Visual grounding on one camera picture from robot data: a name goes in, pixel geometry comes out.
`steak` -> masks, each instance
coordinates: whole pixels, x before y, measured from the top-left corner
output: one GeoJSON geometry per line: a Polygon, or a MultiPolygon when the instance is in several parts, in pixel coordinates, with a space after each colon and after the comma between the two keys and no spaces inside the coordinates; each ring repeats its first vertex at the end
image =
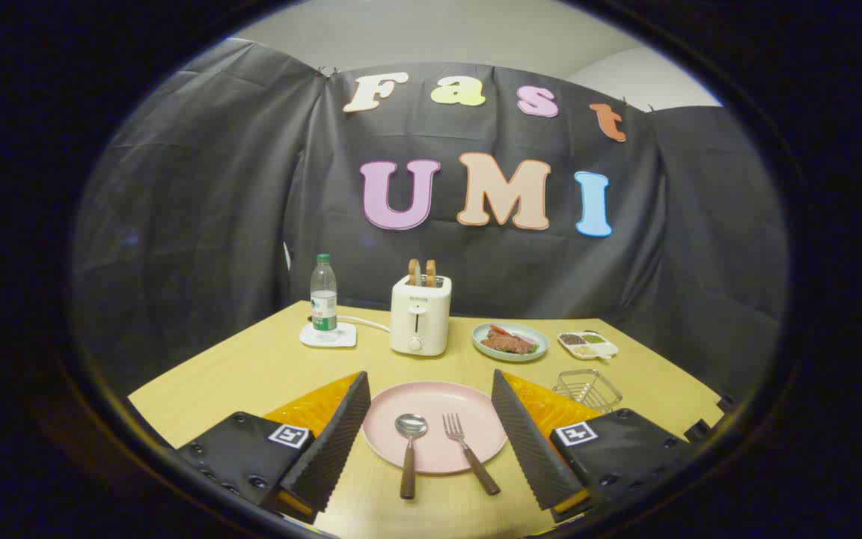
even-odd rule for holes
{"type": "Polygon", "coordinates": [[[530,342],[524,341],[520,337],[512,337],[512,335],[501,335],[494,330],[488,332],[488,338],[481,341],[481,344],[488,348],[500,350],[502,352],[511,352],[512,354],[530,354],[534,348],[530,342]]]}

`seasoning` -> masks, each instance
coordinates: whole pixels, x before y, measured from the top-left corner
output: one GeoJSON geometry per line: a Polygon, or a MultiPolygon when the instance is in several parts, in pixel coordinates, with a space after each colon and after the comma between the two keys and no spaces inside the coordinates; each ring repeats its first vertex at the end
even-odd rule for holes
{"type": "Polygon", "coordinates": [[[564,344],[584,344],[584,339],[580,335],[565,333],[560,336],[561,342],[564,344]]]}

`wire basket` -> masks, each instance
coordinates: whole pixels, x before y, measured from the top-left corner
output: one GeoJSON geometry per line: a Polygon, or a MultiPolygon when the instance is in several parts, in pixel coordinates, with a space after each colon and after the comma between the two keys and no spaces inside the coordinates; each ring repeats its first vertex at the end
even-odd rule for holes
{"type": "Polygon", "coordinates": [[[600,413],[612,412],[616,403],[623,399],[613,383],[592,368],[558,374],[554,392],[600,413]]]}

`white wall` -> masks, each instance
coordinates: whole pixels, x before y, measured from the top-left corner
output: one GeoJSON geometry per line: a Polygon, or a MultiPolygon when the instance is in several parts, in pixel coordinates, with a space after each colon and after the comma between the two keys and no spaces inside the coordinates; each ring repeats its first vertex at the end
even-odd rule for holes
{"type": "Polygon", "coordinates": [[[555,0],[309,0],[233,35],[312,67],[413,61],[512,67],[564,79],[640,42],[555,0]]]}
{"type": "Polygon", "coordinates": [[[645,112],[650,112],[650,106],[654,110],[721,106],[700,82],[646,47],[609,55],[567,79],[617,99],[626,98],[629,105],[645,112]]]}

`cable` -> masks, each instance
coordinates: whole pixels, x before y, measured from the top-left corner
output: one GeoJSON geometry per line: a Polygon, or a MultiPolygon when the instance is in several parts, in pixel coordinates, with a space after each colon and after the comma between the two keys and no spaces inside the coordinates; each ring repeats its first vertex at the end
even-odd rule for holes
{"type": "Polygon", "coordinates": [[[388,333],[391,333],[391,330],[390,330],[390,329],[388,329],[386,326],[383,326],[383,325],[381,325],[381,324],[379,324],[379,323],[377,323],[377,322],[372,322],[372,321],[369,321],[369,320],[364,320],[364,318],[358,318],[358,317],[342,317],[342,315],[338,315],[338,320],[354,320],[354,321],[356,321],[356,322],[361,322],[361,323],[363,323],[363,324],[365,324],[365,325],[369,325],[369,326],[372,326],[372,327],[376,327],[377,329],[383,329],[384,331],[386,331],[386,332],[388,332],[388,333]]]}

